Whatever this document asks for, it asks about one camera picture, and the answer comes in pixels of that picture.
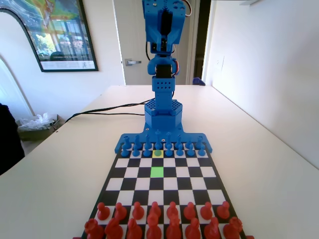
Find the door handle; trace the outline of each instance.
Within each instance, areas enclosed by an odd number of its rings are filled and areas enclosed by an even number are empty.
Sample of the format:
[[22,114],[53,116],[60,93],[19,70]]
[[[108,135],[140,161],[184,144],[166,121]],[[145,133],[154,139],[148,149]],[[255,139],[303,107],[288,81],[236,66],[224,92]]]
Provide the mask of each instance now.
[[134,64],[141,64],[142,61],[132,61],[132,59],[125,59],[125,65],[126,66],[132,66]]

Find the framed poster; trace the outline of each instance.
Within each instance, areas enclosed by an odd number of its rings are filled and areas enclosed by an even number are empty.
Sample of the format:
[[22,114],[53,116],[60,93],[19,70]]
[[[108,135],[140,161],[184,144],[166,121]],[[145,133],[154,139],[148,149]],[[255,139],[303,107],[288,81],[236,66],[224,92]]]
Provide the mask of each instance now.
[[98,71],[82,0],[0,0],[23,28],[42,72]]

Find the door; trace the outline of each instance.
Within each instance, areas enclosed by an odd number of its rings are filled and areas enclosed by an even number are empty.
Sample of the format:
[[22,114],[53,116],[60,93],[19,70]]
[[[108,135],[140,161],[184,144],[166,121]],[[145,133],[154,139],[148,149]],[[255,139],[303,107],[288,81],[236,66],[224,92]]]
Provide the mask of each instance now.
[[[145,52],[145,20],[143,15],[142,0],[114,0],[115,15],[119,33],[119,42],[124,69],[124,77],[127,85],[151,85],[152,76],[147,72],[149,60]],[[176,76],[177,85],[186,83],[186,67],[188,60],[188,37],[190,17],[184,22],[184,28],[179,45],[176,45],[172,57],[179,63],[179,75]],[[126,60],[131,59],[136,64],[126,66]]]

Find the plastic bag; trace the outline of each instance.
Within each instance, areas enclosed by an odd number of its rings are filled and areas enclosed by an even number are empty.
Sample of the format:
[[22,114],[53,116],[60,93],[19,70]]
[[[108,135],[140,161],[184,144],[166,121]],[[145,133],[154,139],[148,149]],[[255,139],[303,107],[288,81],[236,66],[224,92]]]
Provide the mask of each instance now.
[[44,113],[43,116],[37,115],[38,119],[23,119],[20,118],[21,126],[18,127],[19,131],[31,131],[31,130],[40,130],[47,129],[51,126],[52,123],[56,121],[57,115]]

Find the white wall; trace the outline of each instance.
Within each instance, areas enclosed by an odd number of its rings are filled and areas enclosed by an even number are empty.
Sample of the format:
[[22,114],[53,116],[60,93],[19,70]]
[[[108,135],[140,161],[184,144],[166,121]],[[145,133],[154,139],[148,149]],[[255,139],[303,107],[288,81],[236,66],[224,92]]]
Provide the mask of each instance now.
[[319,168],[319,1],[216,4],[207,81]]
[[99,72],[42,73],[30,44],[9,14],[0,12],[0,55],[12,70],[36,114],[67,119],[124,77],[112,0],[84,0]]

